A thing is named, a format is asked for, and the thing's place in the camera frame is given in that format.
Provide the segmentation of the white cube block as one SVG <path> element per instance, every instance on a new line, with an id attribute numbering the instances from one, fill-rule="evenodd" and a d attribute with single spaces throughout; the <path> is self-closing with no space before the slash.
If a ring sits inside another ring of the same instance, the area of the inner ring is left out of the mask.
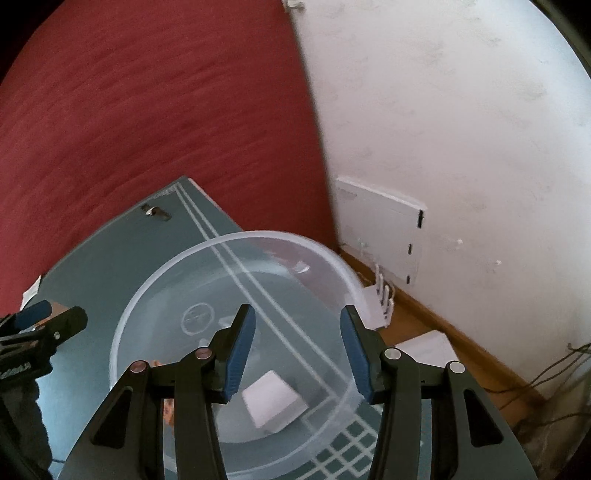
<path id="1" fill-rule="evenodd" d="M 267 371 L 242 391 L 242 399 L 257 430 L 279 433 L 308 411 L 308 403 L 275 371 Z"/>

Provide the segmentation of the white paper label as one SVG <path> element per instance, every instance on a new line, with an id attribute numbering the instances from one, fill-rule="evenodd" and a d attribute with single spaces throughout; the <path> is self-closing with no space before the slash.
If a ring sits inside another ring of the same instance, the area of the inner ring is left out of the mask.
<path id="1" fill-rule="evenodd" d="M 41 280 L 42 276 L 39 275 L 33 282 L 33 284 L 23 292 L 20 310 L 24 310 L 27 304 L 37 295 L 40 288 Z"/>

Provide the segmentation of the white router with antennas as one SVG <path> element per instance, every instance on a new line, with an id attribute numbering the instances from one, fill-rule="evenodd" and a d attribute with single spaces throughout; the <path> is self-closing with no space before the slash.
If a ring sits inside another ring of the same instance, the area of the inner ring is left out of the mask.
<path id="1" fill-rule="evenodd" d="M 362 314 L 363 324 L 370 330 L 387 328 L 394 313 L 396 290 L 386 281 L 382 268 L 375 264 L 375 282 L 363 288 L 367 308 Z"/>

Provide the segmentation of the clear plastic bowl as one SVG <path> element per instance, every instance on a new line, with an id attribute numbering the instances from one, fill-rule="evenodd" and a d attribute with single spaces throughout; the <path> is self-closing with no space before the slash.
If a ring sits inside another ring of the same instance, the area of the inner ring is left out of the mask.
<path id="1" fill-rule="evenodd" d="M 361 304 L 356 275 L 334 253 L 286 233 L 242 232 L 190 247 L 157 268 L 125 307 L 109 378 L 135 360 L 180 360 L 228 328 L 243 304 L 256 312 L 238 392 L 214 408 L 231 479 L 361 479 L 376 433 L 342 345 L 339 314 Z M 308 411 L 279 433 L 252 423 L 242 391 L 273 370 Z"/>

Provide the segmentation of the black clip with white button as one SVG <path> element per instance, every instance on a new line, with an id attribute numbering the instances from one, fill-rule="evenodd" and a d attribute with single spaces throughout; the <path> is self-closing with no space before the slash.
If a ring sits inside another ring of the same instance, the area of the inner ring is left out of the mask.
<path id="1" fill-rule="evenodd" d="M 140 210 L 146 217 L 159 218 L 162 221 L 169 221 L 171 219 L 171 216 L 165 210 L 156 205 L 144 203 L 140 206 Z"/>

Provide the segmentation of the red sofa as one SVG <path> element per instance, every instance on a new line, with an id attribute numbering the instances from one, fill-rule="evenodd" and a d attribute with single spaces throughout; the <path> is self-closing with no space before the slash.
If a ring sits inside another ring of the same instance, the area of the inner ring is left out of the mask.
<path id="1" fill-rule="evenodd" d="M 1 309 L 181 176 L 240 226 L 338 244 L 307 75 L 277 1 L 67 1 L 1 84 Z"/>

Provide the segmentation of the white wall panel box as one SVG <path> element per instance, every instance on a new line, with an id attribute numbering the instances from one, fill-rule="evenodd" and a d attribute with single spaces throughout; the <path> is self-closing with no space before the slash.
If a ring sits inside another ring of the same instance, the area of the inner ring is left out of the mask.
<path id="1" fill-rule="evenodd" d="M 402 193 L 346 176 L 335 179 L 334 203 L 342 245 L 379 264 L 404 284 L 414 284 L 426 206 Z"/>

